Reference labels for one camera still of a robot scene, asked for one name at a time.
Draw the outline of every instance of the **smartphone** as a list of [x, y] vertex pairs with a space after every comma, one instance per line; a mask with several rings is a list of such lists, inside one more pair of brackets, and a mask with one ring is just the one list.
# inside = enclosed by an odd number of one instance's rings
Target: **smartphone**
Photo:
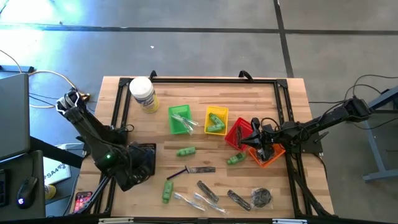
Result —
[[92, 194], [92, 192], [77, 192], [73, 212], [77, 212], [79, 209], [83, 208], [83, 205], [90, 199]]

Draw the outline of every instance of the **jar lid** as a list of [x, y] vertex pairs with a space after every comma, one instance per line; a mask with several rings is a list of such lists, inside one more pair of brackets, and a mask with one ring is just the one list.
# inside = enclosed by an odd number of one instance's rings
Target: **jar lid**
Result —
[[137, 77], [131, 81], [129, 89], [134, 97], [145, 98], [152, 93], [154, 87], [147, 77]]

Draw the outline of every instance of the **white container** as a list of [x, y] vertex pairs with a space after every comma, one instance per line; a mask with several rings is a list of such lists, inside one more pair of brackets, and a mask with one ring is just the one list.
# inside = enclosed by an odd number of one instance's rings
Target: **white container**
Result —
[[137, 77], [130, 83], [130, 92], [146, 113], [153, 113], [159, 108], [154, 86], [147, 77]]

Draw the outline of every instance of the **yellow bin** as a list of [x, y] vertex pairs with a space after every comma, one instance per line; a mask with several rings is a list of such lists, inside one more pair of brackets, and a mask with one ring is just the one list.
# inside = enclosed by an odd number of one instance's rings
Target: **yellow bin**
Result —
[[[219, 117], [219, 119], [221, 119], [224, 122], [224, 124], [225, 124], [224, 129], [222, 129], [221, 131], [214, 132], [214, 133], [210, 133], [207, 131], [207, 127], [215, 125], [215, 123], [213, 123], [211, 121], [211, 119], [209, 118], [210, 113], [215, 114], [217, 117]], [[228, 130], [228, 108], [222, 108], [222, 107], [218, 107], [218, 106], [208, 106], [207, 111], [206, 111], [205, 133], [206, 134], [215, 134], [215, 135], [226, 135], [227, 130]]]

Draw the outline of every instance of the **plastic bin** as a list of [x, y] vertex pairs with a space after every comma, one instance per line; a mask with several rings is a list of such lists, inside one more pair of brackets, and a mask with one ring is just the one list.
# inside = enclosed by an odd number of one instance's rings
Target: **plastic bin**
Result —
[[[213, 113], [215, 114], [219, 119], [221, 119], [224, 124], [225, 128], [222, 129], [221, 131], [217, 131], [214, 133], [208, 132], [207, 127], [215, 125], [209, 118], [209, 114]], [[207, 111], [206, 111], [206, 121], [205, 121], [205, 133], [207, 134], [215, 134], [215, 135], [226, 135], [226, 130], [228, 128], [228, 108], [222, 108], [218, 106], [208, 106]]]
[[181, 106], [173, 106], [169, 107], [169, 125], [170, 125], [170, 132], [172, 134], [185, 134], [188, 133], [188, 130], [185, 126], [174, 119], [172, 114], [179, 114], [181, 117], [192, 119], [191, 110], [189, 105], [181, 105]]
[[234, 123], [234, 126], [232, 126], [231, 130], [229, 130], [228, 134], [225, 136], [225, 141], [228, 142], [228, 144], [232, 145], [235, 149], [239, 151], [244, 151], [247, 145], [242, 144], [241, 147], [238, 147], [236, 137], [236, 129], [238, 128], [238, 126], [242, 127], [242, 138], [250, 136], [250, 134], [253, 132], [253, 129], [251, 128], [249, 122], [247, 122], [243, 118], [238, 118]]
[[253, 157], [253, 159], [255, 160], [255, 162], [257, 162], [257, 164], [259, 164], [259, 166], [261, 166], [262, 168], [265, 168], [269, 164], [274, 162], [276, 159], [278, 159], [278, 157], [280, 157], [281, 155], [283, 155], [285, 153], [285, 149], [280, 144], [273, 144], [272, 147], [275, 150], [275, 155], [272, 159], [269, 159], [267, 162], [262, 162], [259, 159], [257, 159], [256, 150], [254, 148], [250, 147], [250, 149], [248, 151], [249, 151], [251, 157]]

